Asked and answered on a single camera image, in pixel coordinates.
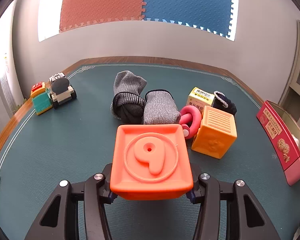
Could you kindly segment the pink foam knot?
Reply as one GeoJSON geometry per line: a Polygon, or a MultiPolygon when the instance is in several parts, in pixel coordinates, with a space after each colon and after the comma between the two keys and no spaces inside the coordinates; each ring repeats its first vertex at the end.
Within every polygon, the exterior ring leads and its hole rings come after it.
{"type": "Polygon", "coordinates": [[[202,120],[201,113],[197,107],[187,105],[180,111],[181,118],[179,124],[182,126],[185,139],[193,138],[200,128],[202,120]]]}

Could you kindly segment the white air conditioner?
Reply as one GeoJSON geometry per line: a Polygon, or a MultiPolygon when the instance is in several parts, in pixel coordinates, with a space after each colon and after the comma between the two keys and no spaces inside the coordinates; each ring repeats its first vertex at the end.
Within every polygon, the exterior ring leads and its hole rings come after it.
{"type": "Polygon", "coordinates": [[[16,0],[0,18],[0,133],[24,103],[15,70],[12,30],[16,0]]]}

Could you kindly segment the blue foam wall mat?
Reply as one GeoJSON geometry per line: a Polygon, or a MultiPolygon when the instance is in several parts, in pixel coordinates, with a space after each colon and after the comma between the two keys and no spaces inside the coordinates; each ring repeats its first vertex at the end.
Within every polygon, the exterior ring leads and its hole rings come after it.
{"type": "Polygon", "coordinates": [[[175,23],[235,40],[238,0],[145,0],[145,20],[175,23]]]}

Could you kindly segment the pink tin box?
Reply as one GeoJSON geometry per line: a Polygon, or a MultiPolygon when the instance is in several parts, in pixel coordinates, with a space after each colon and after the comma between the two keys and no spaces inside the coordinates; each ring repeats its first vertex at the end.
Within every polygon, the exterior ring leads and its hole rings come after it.
{"type": "Polygon", "coordinates": [[[292,135],[300,142],[300,126],[281,106],[266,100],[256,115],[272,143],[288,185],[300,180],[300,150],[292,135]]]}

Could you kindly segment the beige glass door cabinet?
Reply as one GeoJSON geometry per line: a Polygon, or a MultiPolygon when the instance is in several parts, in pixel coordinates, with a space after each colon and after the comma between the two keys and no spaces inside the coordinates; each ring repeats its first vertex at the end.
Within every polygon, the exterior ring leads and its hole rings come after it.
{"type": "Polygon", "coordinates": [[[300,21],[297,21],[297,43],[293,66],[279,105],[300,123],[300,21]]]}

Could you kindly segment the light grey knit glove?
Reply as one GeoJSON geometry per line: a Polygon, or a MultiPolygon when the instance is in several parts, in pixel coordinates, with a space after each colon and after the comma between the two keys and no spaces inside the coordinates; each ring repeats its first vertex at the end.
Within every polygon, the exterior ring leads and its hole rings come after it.
{"type": "Polygon", "coordinates": [[[169,91],[151,90],[145,95],[143,123],[146,125],[178,124],[181,113],[169,91]]]}

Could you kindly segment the dark grey sock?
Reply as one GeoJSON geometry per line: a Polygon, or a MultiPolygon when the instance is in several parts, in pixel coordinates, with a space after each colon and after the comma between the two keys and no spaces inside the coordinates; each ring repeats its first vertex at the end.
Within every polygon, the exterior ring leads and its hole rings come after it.
{"type": "Polygon", "coordinates": [[[142,124],[146,101],[141,92],[147,81],[129,70],[117,73],[114,81],[114,97],[110,106],[113,117],[124,124],[142,124]]]}

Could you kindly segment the white black toy truck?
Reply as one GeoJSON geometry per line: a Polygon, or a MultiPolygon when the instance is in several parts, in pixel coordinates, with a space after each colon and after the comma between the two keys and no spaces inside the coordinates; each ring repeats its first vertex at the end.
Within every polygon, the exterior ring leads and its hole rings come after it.
{"type": "Polygon", "coordinates": [[[75,89],[63,72],[51,76],[49,78],[49,83],[50,99],[54,109],[57,109],[67,101],[77,99],[75,89]]]}

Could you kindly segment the green table mat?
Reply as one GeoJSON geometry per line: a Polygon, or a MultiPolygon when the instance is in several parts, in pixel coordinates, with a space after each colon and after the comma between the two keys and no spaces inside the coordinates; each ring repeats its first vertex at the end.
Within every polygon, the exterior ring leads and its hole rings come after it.
{"type": "Polygon", "coordinates": [[[190,162],[221,181],[242,179],[281,239],[292,239],[300,222],[300,181],[286,182],[276,152],[258,121],[251,95],[223,74],[151,64],[99,64],[70,74],[77,99],[42,115],[28,111],[0,152],[0,226],[9,239],[24,239],[61,180],[85,181],[113,159],[120,121],[110,112],[118,72],[147,81],[146,91],[168,90],[178,108],[198,87],[223,92],[237,107],[237,139],[221,159],[190,151],[190,162]]]}

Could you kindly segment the teal orange toy block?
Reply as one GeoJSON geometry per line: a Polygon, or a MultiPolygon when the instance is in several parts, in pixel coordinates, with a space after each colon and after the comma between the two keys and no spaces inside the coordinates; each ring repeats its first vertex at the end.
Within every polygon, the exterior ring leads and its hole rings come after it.
{"type": "Polygon", "coordinates": [[[45,82],[34,84],[31,88],[30,97],[37,115],[41,115],[52,108],[50,93],[45,82]]]}

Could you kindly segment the red-orange number cube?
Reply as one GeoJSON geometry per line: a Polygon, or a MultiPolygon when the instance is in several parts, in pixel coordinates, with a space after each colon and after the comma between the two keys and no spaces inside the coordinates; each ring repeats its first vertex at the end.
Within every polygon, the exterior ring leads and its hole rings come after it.
{"type": "Polygon", "coordinates": [[[179,198],[193,188],[183,129],[179,124],[120,125],[110,189],[127,200],[179,198]]]}

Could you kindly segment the black knitted sock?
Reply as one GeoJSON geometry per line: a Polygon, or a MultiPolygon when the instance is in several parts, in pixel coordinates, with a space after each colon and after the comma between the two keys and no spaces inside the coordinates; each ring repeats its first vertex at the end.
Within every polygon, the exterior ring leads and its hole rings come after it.
{"type": "Polygon", "coordinates": [[[212,107],[224,111],[226,113],[230,113],[233,116],[237,113],[236,105],[228,99],[222,92],[214,91],[214,100],[212,103],[212,107]]]}

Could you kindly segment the white fluffy ball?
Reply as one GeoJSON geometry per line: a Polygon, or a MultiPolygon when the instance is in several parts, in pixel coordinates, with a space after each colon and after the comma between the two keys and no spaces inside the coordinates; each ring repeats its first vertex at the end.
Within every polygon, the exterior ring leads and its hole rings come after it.
{"type": "Polygon", "coordinates": [[[293,139],[294,139],[294,141],[295,141],[295,143],[296,143],[298,149],[300,150],[300,142],[299,142],[299,139],[298,139],[295,135],[292,135],[292,137],[293,137],[293,139]]]}

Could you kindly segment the red foam wall mat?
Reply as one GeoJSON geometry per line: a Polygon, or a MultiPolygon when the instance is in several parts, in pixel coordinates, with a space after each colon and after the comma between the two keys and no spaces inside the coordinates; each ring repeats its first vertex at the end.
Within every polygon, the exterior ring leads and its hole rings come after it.
{"type": "Polygon", "coordinates": [[[87,25],[140,21],[145,17],[145,0],[63,0],[59,31],[87,25]]]}

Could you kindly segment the yellow-orange toy cube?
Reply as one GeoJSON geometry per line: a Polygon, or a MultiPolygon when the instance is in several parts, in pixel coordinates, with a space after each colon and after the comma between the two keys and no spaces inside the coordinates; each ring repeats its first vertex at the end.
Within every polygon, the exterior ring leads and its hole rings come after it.
{"type": "Polygon", "coordinates": [[[221,159],[236,139],[234,116],[220,109],[205,106],[200,128],[193,138],[191,150],[221,159]]]}

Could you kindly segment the yellow medicine box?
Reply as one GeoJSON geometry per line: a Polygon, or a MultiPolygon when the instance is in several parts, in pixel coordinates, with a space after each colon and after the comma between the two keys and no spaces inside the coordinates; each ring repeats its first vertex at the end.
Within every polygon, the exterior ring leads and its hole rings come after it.
{"type": "Polygon", "coordinates": [[[200,113],[203,113],[206,105],[212,106],[215,99],[215,95],[208,93],[198,87],[194,87],[187,97],[186,105],[194,106],[199,109],[200,113]]]}

